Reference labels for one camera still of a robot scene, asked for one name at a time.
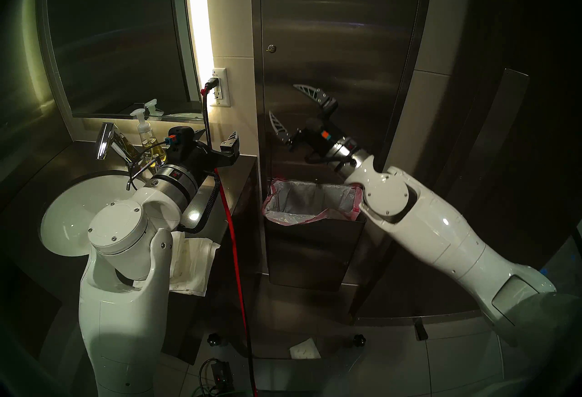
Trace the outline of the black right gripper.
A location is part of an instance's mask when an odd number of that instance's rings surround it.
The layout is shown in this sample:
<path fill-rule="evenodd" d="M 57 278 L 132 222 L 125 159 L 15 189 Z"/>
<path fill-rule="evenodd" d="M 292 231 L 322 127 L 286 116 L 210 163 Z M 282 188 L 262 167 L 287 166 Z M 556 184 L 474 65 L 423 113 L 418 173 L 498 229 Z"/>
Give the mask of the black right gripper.
<path fill-rule="evenodd" d="M 331 121 L 331 115 L 338 108 L 337 100 L 310 85 L 293 87 L 315 102 L 321 112 L 308 119 L 304 128 L 290 134 L 269 111 L 269 121 L 277 139 L 290 149 L 297 144 L 309 146 L 312 151 L 305 156 L 306 161 L 353 161 L 353 141 Z"/>

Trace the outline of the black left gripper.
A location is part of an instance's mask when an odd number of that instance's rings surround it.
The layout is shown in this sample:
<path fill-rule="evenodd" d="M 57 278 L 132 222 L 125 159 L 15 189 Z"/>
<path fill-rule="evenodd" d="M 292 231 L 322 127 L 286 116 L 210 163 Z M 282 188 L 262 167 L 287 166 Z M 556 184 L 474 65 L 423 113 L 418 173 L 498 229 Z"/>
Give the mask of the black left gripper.
<path fill-rule="evenodd" d="M 200 179 L 202 175 L 208 176 L 217 168 L 234 165 L 240 155 L 240 141 L 236 131 L 220 144 L 219 151 L 200 142 L 205 136 L 205 128 L 197 129 L 190 143 L 190 173 L 195 179 Z"/>

